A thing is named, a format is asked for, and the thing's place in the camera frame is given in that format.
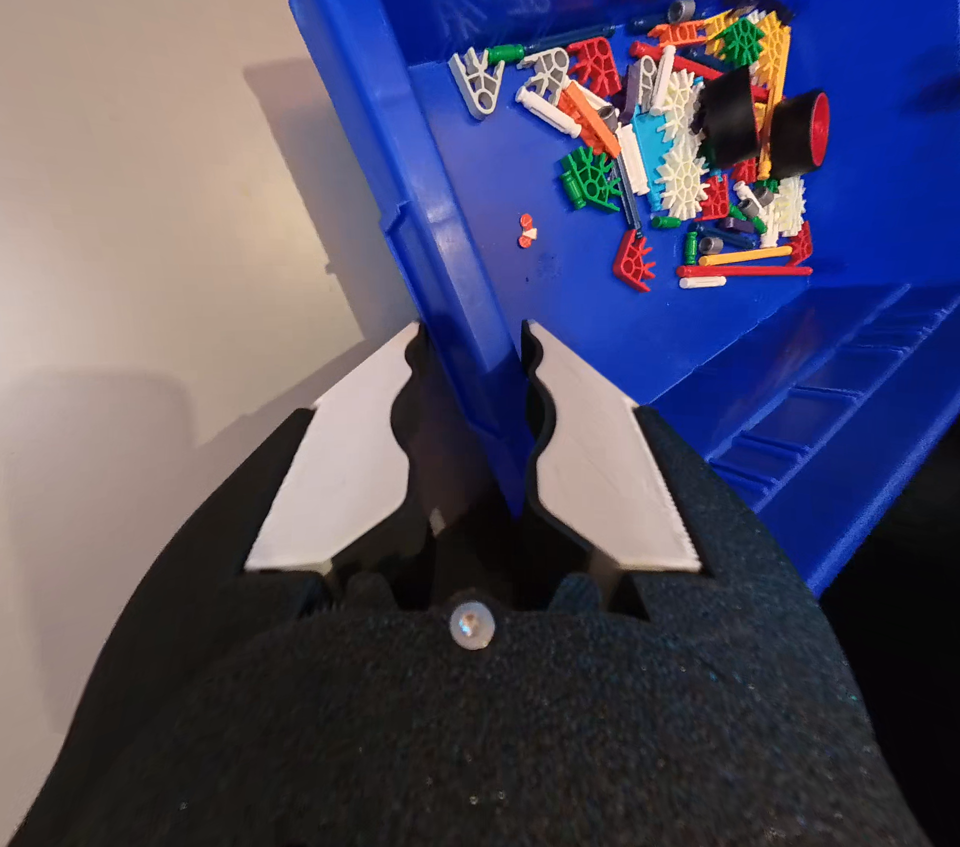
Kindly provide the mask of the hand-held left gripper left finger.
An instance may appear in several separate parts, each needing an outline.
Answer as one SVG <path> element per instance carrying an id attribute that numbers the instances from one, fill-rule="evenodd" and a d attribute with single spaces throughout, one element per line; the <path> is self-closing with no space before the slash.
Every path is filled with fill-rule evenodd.
<path id="1" fill-rule="evenodd" d="M 426 606 L 436 541 L 417 448 L 429 355 L 424 325 L 410 323 L 314 401 L 246 573 L 313 573 L 336 597 L 370 574 L 400 607 Z"/>

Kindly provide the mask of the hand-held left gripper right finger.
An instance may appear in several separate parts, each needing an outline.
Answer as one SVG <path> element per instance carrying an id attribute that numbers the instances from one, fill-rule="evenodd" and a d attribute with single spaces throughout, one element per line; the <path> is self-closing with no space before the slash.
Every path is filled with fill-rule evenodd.
<path id="1" fill-rule="evenodd" d="M 525 418 L 520 544 L 530 606 L 643 609 L 638 576 L 695 576 L 702 561 L 640 405 L 538 321 L 521 328 Z"/>

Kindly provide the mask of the long yellow plastic rod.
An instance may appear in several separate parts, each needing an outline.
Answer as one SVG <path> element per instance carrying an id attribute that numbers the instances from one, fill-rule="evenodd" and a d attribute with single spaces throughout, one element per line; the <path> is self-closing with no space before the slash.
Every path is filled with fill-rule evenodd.
<path id="1" fill-rule="evenodd" d="M 738 264 L 750 264 L 753 262 L 769 261 L 776 258 L 787 258 L 793 255 L 793 249 L 790 246 L 774 246 L 771 248 L 758 248 L 754 250 L 741 250 L 728 253 L 703 254 L 699 257 L 697 264 L 699 266 L 731 266 Z"/>

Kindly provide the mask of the blue plastic bin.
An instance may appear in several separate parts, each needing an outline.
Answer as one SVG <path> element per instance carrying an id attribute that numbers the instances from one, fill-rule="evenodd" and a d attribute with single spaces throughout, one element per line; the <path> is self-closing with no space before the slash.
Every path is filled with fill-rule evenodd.
<path id="1" fill-rule="evenodd" d="M 448 63 L 594 25 L 617 26 L 625 57 L 625 25 L 673 0 L 289 1 L 510 504 L 532 448 L 531 320 L 653 405 L 821 595 L 958 415 L 958 0 L 781 0 L 786 94 L 831 107 L 805 179 L 812 274 L 680 289 L 679 244 L 657 231 L 646 293 L 613 274 L 625 220 L 562 192 L 575 142 L 515 103 L 522 72 L 479 121 Z"/>

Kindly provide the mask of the pile of colourful construction pieces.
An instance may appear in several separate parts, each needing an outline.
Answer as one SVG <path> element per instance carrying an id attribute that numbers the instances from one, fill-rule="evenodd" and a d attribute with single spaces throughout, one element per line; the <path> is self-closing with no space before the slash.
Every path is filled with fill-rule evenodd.
<path id="1" fill-rule="evenodd" d="M 506 69 L 525 73 L 514 103 L 574 142 L 558 166 L 572 209 L 626 222 L 611 266 L 621 284 L 649 292 L 655 278 L 647 234 L 678 242 L 678 287 L 721 289 L 734 279 L 810 277 L 806 179 L 770 178 L 769 138 L 786 95 L 794 11 L 782 0 L 723 0 L 717 13 L 676 0 L 661 20 L 635 18 L 625 57 L 613 25 L 594 25 L 527 44 L 454 53 L 448 68 L 466 109 L 485 121 L 498 108 Z M 756 157 L 721 170 L 701 129 L 703 86 L 750 68 Z M 730 266 L 702 255 L 790 246 L 793 254 Z"/>

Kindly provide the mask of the black wheel red hub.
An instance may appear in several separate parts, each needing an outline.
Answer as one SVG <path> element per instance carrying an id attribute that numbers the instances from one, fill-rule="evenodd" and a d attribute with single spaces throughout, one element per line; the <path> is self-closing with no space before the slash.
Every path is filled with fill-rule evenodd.
<path id="1" fill-rule="evenodd" d="M 831 104 L 819 88 L 781 100 L 769 137 L 770 178 L 782 181 L 822 168 L 830 141 Z"/>
<path id="2" fill-rule="evenodd" d="M 732 169 L 761 151 L 750 67 L 739 66 L 704 84 L 698 110 L 714 167 Z"/>

